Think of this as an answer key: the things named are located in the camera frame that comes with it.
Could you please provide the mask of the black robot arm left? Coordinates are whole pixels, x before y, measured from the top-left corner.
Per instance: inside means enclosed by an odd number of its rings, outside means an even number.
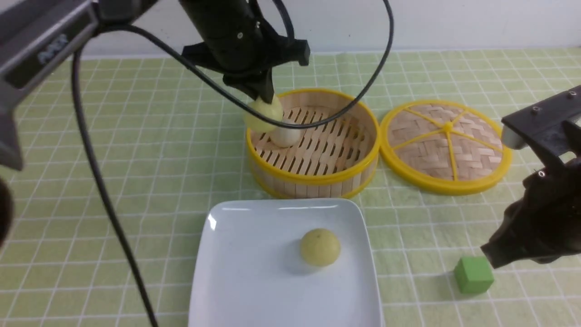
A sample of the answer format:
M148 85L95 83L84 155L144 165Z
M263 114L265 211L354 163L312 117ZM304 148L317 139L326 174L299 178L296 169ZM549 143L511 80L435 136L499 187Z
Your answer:
M155 0L22 0L1 13L1 165L22 170L24 157L14 111L46 77L90 39L113 31L139 33L133 24ZM188 69L220 73L225 85L251 99L272 103L272 70L297 62L307 66L310 47L295 37L288 11L274 1L286 35L264 18L256 0L181 0L202 38L177 54L149 36Z

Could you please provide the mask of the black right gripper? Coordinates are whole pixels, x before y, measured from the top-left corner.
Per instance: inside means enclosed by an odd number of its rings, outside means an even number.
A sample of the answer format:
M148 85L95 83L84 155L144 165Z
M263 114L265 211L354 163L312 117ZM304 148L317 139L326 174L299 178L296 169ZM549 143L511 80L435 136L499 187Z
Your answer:
M530 259L548 264L581 252L580 159L538 170L523 180L523 196L481 250L494 269Z

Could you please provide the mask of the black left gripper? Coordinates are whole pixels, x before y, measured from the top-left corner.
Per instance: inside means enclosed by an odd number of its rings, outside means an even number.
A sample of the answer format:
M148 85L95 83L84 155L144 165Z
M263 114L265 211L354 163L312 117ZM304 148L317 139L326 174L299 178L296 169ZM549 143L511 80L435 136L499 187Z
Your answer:
M251 99L272 104L272 77L251 77L289 62L307 66L310 47L295 37L288 10L275 0L286 35L268 23L256 0L181 0L180 6L202 41L181 52L191 64L243 78L241 91Z

